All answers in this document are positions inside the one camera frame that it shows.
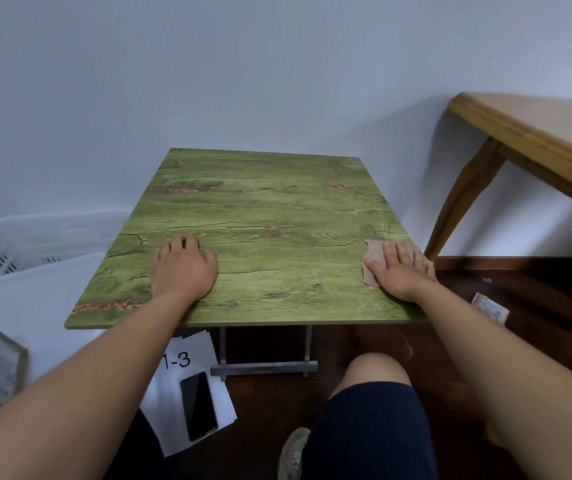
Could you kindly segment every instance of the white wall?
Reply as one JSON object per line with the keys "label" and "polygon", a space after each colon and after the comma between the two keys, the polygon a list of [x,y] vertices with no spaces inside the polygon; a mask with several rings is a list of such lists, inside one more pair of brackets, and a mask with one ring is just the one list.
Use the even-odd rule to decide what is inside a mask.
{"label": "white wall", "polygon": [[[572,0],[0,0],[0,215],[132,207],[169,146],[327,153],[425,245],[462,90],[572,97]],[[506,165],[442,254],[572,255],[572,201]]]}

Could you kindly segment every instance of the wooden table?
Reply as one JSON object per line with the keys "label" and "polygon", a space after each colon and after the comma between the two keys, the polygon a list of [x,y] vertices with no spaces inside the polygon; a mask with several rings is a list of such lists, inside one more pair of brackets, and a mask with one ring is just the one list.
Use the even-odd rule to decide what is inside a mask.
{"label": "wooden table", "polygon": [[358,158],[173,148],[66,327],[107,328],[145,303],[150,260],[176,233],[219,259],[188,326],[425,319],[362,281],[364,240],[407,233]]}
{"label": "wooden table", "polygon": [[448,109],[489,137],[444,202],[426,247],[429,259],[437,258],[506,160],[572,198],[572,100],[461,93],[452,98]]}

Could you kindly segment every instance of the dark wooden floor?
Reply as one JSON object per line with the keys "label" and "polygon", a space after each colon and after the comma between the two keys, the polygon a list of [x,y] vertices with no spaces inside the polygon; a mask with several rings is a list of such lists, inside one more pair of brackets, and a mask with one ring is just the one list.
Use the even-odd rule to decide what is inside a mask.
{"label": "dark wooden floor", "polygon": [[[510,309],[510,330],[572,370],[572,279],[517,271],[443,271],[438,277],[467,300],[479,291]],[[229,329],[228,362],[300,360],[303,334],[303,327]],[[430,421],[442,480],[524,478],[507,451],[483,439],[483,411],[430,324],[316,327],[316,374],[229,378],[237,421],[172,458],[172,466],[182,479],[275,479],[290,432],[313,428],[349,362],[374,351],[408,371]]]}

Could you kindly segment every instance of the smartphone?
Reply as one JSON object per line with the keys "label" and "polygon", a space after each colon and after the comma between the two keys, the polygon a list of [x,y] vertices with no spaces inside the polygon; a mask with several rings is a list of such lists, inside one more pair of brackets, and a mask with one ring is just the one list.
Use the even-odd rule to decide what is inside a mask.
{"label": "smartphone", "polygon": [[188,439],[196,441],[215,431],[218,428],[217,417],[206,372],[182,379],[179,386],[182,389]]}

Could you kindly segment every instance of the shoe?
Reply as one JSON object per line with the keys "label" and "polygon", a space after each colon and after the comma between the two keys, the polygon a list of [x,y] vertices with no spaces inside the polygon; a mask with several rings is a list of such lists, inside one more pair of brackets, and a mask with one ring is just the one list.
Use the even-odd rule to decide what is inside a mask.
{"label": "shoe", "polygon": [[297,428],[290,434],[282,448],[277,480],[299,480],[301,478],[301,452],[309,435],[308,428]]}

